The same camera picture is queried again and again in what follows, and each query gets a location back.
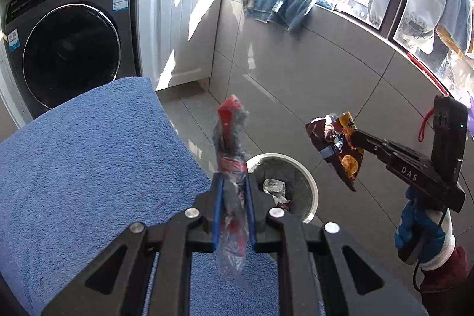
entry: blue glove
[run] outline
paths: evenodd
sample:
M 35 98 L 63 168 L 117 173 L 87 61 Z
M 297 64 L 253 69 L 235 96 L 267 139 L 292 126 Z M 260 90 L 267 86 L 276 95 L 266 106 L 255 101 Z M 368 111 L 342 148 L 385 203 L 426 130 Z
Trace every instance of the blue glove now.
M 409 201 L 401 212 L 400 224 L 395 232 L 395 247 L 403 248 L 413 237 L 411 230 L 414 224 L 420 225 L 429 237 L 418 257 L 419 266 L 423 270 L 433 270 L 447 261 L 456 245 L 451 214 L 448 209 L 443 223 L 438 226 L 443 214 L 437 210 L 415 207 L 415 195 L 413 187 L 409 187 L 405 193 Z

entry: black cable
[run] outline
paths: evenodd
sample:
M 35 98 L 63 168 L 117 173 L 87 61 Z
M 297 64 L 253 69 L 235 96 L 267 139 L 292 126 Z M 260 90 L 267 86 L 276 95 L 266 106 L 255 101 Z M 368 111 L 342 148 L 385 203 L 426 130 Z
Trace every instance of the black cable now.
M 447 213 L 447 208 L 444 210 L 443 212 L 443 215 L 441 216 L 441 220 L 439 221 L 438 223 L 438 226 L 441 227 L 441 224 L 443 223 L 444 221 L 444 218 L 446 217 L 446 213 Z M 419 286 L 418 284 L 416 283 L 416 274 L 418 272 L 418 267 L 419 267 L 419 260 L 418 262 L 416 263 L 416 266 L 415 266 L 415 270 L 413 271 L 413 287 L 415 288 L 415 290 L 419 293 L 441 293 L 441 292 L 447 292 L 447 291 L 450 291 L 451 289 L 454 289 L 456 287 L 458 287 L 458 285 L 455 285 L 453 287 L 449 287 L 449 288 L 444 288 L 444 289 L 433 289 L 431 291 L 423 291 Z

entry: black washing machine door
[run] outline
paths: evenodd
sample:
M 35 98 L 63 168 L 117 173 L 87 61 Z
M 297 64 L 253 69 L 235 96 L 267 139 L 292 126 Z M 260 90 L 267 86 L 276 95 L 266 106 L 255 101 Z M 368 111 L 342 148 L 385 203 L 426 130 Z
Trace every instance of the black washing machine door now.
M 31 31 L 23 74 L 32 95 L 54 108 L 115 79 L 120 40 L 110 19 L 87 4 L 65 4 L 46 14 Z

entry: brown snack bag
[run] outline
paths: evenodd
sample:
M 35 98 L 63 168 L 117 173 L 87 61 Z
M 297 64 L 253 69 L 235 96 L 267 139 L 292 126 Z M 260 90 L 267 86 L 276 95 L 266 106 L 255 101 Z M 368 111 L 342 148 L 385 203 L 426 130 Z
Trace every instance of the brown snack bag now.
M 354 180 L 362 164 L 363 149 L 355 147 L 351 142 L 351 134 L 356 130 L 351 114 L 347 112 L 340 117 L 327 115 L 316 118 L 305 127 L 321 156 L 334 167 L 349 189 L 356 191 Z

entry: metal screw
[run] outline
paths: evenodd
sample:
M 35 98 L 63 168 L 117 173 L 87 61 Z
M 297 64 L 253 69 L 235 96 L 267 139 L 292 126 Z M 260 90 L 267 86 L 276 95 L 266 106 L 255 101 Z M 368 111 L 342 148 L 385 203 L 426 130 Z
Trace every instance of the metal screw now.
M 337 225 L 336 223 L 326 223 L 324 225 L 324 229 L 328 232 L 328 233 L 337 233 L 339 232 L 340 230 L 340 227 L 339 225 Z
M 143 232 L 143 230 L 145 229 L 145 226 L 142 223 L 136 222 L 136 223 L 133 223 L 132 225 L 130 225 L 129 229 L 133 233 L 140 233 L 140 232 Z
M 196 208 L 189 208 L 184 211 L 184 214 L 188 218 L 196 218 L 197 216 L 199 216 L 199 210 Z
M 272 208 L 270 209 L 270 216 L 275 217 L 275 218 L 280 218 L 285 215 L 285 211 L 281 208 Z

